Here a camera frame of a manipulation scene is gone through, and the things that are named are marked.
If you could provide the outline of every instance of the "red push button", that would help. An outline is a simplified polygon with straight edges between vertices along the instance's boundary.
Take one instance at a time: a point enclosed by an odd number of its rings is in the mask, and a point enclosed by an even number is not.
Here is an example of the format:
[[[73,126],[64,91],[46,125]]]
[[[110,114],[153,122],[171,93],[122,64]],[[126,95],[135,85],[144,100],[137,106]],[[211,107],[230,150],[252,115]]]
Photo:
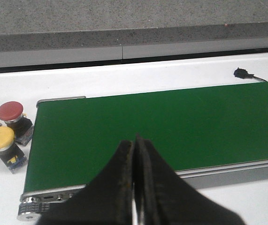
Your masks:
[[[4,121],[15,120],[23,112],[23,106],[19,102],[6,102],[0,106],[0,119]]]

